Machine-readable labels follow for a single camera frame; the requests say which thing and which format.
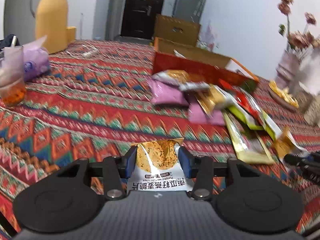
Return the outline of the pumpkin oat crisp packet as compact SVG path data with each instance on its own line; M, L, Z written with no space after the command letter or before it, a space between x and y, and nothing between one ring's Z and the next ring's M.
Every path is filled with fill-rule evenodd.
M133 144L135 165L127 180L131 191L191 191L193 181L184 174L178 158L183 138Z

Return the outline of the silver milk candy bag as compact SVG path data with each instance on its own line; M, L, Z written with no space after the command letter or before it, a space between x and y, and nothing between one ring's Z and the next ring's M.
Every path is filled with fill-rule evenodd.
M256 101L253 99L251 94L246 92L242 88L234 88L226 81L219 79L219 83L224 90L230 92L234 98L236 99L237 103L248 113L250 114L255 121L257 121L263 128L266 127L265 119L263 116L263 111L258 106Z

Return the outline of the gold edged snack bag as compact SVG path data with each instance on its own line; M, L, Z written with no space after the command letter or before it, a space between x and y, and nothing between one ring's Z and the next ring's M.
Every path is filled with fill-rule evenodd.
M240 124L231 113L223 112L222 114L239 160L248 164L273 165L275 163L271 152L256 131Z

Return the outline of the floral white vase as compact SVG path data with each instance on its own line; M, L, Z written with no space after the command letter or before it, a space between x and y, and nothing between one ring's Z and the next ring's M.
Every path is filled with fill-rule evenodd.
M318 126L319 117L320 117L320 99L318 95L312 100L312 102L308 106L308 109L305 111L304 119L309 125Z

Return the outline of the bowl of orange peels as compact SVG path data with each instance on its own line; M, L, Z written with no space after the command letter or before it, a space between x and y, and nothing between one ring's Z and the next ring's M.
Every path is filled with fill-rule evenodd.
M289 94L288 88L279 88L275 81L270 81L268 84L268 91L271 98L281 105L283 108L295 112L299 109L299 104L297 100Z

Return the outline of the pink textured vase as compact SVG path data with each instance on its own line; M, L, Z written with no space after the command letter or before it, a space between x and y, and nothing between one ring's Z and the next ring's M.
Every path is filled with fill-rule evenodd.
M292 52L284 50L276 68L275 82L281 89L289 87L300 69L301 60Z

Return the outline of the clear plastic drink cup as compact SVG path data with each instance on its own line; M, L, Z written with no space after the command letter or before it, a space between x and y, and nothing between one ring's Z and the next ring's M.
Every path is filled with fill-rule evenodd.
M21 104L27 89L24 82L23 47L5 47L1 60L1 100L8 108Z

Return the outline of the dried pink roses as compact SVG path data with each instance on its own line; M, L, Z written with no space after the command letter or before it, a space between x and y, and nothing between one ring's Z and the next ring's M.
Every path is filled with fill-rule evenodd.
M302 59L319 47L319 0L279 0L285 23L278 33L286 38L285 50Z

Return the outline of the pink snack packet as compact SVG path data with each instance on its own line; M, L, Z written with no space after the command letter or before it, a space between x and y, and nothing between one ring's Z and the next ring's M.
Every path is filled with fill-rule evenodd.
M152 93L151 103L153 105L189 105L183 93L175 87L153 79L148 80L148 85Z

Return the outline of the purple tissue pack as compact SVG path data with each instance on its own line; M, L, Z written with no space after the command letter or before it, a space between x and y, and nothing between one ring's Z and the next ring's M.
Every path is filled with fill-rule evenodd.
M50 70L48 50L42 45L47 36L23 45L24 81L32 80Z

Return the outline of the red cardboard tray box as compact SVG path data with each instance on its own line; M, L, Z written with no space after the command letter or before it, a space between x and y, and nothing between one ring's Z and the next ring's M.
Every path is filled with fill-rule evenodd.
M250 94L259 84L257 76L231 57L159 37L154 40L154 49L152 74L165 70L183 70L191 75L193 81L218 85L221 79Z

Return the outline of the yellow cup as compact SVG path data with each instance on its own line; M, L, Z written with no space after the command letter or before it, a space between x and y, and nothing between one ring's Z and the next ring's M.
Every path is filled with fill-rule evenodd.
M76 27L67 27L67 44L76 40Z

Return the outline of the yellow thermos jug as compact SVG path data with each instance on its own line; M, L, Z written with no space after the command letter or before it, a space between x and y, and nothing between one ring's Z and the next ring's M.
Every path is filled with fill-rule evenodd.
M40 0L33 10L33 0L29 2L30 12L35 18L35 38L46 37L43 47L49 54L67 48L67 0Z

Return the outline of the brown cardboard box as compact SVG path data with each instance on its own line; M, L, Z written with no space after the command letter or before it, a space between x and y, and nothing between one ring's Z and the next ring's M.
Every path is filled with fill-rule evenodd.
M162 38L172 42L195 47L201 25L158 14L156 16L153 38Z

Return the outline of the grey refrigerator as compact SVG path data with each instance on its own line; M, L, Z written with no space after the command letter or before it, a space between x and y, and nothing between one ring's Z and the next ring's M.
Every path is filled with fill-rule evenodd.
M199 23L206 0L175 0L172 17Z

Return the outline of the dark entrance door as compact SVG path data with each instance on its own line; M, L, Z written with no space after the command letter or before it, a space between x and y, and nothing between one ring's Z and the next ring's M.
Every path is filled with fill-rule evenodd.
M150 40L164 0L126 0L120 35Z

